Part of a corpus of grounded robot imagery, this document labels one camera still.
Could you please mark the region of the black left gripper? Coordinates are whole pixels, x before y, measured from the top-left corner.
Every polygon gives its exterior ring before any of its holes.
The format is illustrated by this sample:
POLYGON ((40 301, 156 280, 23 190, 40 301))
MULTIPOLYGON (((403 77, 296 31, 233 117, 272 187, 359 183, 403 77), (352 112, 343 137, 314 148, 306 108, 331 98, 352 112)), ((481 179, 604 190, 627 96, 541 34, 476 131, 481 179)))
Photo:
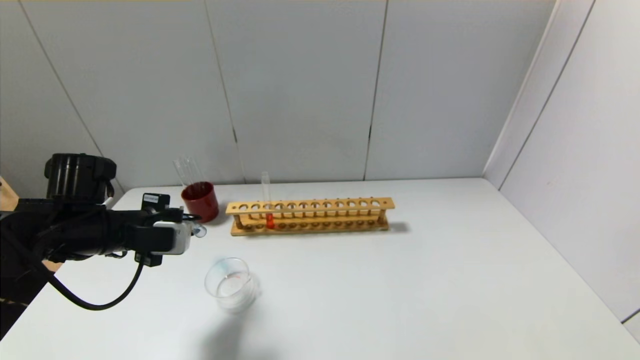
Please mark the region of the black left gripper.
POLYGON ((139 264, 162 264, 163 256, 171 253, 171 223, 199 223, 202 219, 169 204, 169 194, 144 193, 140 210, 110 210, 106 256, 121 259, 133 252, 139 264))

